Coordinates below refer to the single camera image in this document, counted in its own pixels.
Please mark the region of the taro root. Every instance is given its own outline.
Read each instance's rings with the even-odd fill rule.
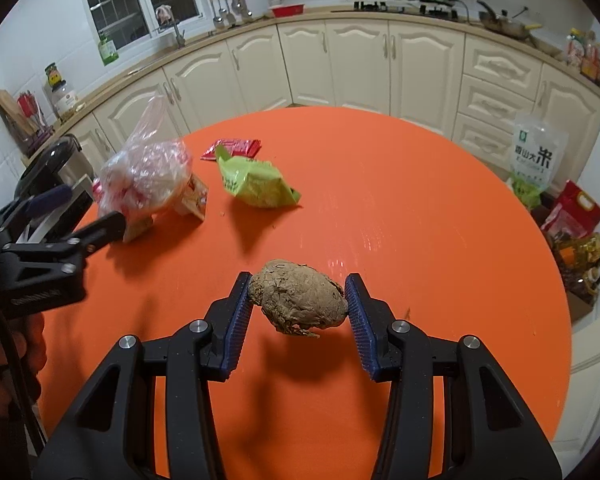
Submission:
[[[271,260],[249,284],[249,300],[278,332],[318,337],[311,327],[328,328],[347,317],[342,287],[327,275],[306,265]]]

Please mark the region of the metal screw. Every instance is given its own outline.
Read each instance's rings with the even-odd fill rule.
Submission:
[[[209,328],[209,323],[204,319],[197,319],[189,323],[189,330],[194,333],[204,332],[207,328]]]
[[[462,339],[464,346],[470,348],[471,350],[475,350],[480,346],[480,340],[475,335],[468,335]]]
[[[120,345],[120,348],[124,348],[125,350],[127,348],[131,348],[135,344],[136,344],[136,338],[132,335],[122,336],[120,338],[120,341],[118,341],[118,345]]]
[[[403,319],[396,319],[393,323],[391,323],[391,328],[394,330],[394,332],[404,334],[411,329],[411,325]]]

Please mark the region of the person's hand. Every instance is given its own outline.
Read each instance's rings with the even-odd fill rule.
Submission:
[[[27,355],[27,364],[30,370],[37,374],[46,364],[46,344],[42,331],[45,327],[45,319],[42,314],[33,314],[27,317],[26,334],[13,332],[13,340],[18,349],[18,356]],[[0,344],[0,365],[7,364],[4,350]],[[0,416],[7,417],[11,394],[0,380]]]

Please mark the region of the cooking oil bottle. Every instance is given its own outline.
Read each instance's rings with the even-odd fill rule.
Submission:
[[[584,272],[600,259],[600,233],[558,244],[558,254],[570,269]]]

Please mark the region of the cutting board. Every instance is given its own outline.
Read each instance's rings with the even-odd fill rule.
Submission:
[[[27,119],[16,100],[6,90],[0,90],[0,108],[17,124],[19,129],[29,137],[33,137],[38,130],[36,123]]]

